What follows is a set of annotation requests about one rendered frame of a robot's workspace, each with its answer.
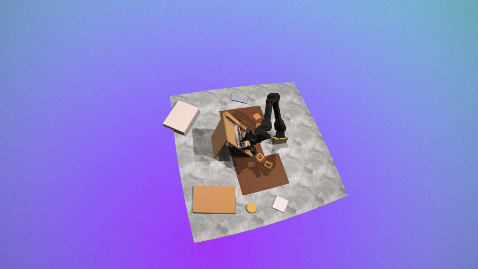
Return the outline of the grey flat square tile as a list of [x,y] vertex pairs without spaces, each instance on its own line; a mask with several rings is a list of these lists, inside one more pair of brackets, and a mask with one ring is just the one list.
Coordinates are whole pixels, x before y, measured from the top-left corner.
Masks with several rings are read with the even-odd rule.
[[232,94],[231,100],[235,101],[235,102],[247,103],[248,97],[238,96],[238,95]]

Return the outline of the yellow round disc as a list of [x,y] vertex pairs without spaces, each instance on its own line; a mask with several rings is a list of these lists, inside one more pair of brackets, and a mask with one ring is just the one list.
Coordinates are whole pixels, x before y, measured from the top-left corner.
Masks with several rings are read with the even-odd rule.
[[246,209],[248,210],[248,212],[253,213],[253,212],[256,211],[257,208],[256,208],[256,205],[255,205],[255,204],[250,203],[250,204],[246,207]]

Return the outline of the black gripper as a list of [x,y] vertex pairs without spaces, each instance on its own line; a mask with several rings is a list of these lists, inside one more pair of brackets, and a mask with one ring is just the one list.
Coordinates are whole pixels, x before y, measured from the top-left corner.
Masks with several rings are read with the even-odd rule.
[[[246,129],[245,135],[248,134],[248,133],[252,133],[252,130]],[[250,150],[250,152],[251,152],[253,155],[255,155],[255,154],[257,153],[257,150],[256,150],[256,148],[254,147],[254,145],[256,145],[257,143],[261,143],[261,140],[259,139],[258,136],[255,136],[255,138],[257,138],[257,141],[256,141],[256,142],[251,143],[250,146],[248,145],[248,146],[246,146],[245,148],[241,148],[241,149],[243,149],[243,150]],[[240,142],[244,142],[244,141],[246,141],[246,136],[245,136],[242,140],[240,140]]]

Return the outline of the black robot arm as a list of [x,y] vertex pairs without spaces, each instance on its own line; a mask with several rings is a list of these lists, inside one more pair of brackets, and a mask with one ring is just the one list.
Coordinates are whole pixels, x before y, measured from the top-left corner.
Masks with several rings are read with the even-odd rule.
[[267,96],[265,114],[261,122],[261,125],[259,125],[254,130],[255,134],[253,133],[246,134],[246,140],[248,140],[250,143],[254,143],[257,141],[257,138],[255,138],[255,136],[258,136],[261,141],[270,139],[270,134],[267,133],[266,131],[270,131],[272,129],[272,122],[270,121],[272,108],[274,110],[274,117],[276,120],[274,123],[274,128],[275,130],[277,130],[276,137],[278,139],[285,138],[286,126],[284,121],[281,118],[281,113],[280,113],[279,103],[278,103],[279,100],[280,100],[279,93],[270,93]]

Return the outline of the tan flat rectangular card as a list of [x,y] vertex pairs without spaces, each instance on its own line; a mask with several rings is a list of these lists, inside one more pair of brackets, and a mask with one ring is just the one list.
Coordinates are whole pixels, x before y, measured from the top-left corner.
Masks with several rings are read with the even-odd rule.
[[193,213],[236,213],[234,186],[193,186]]

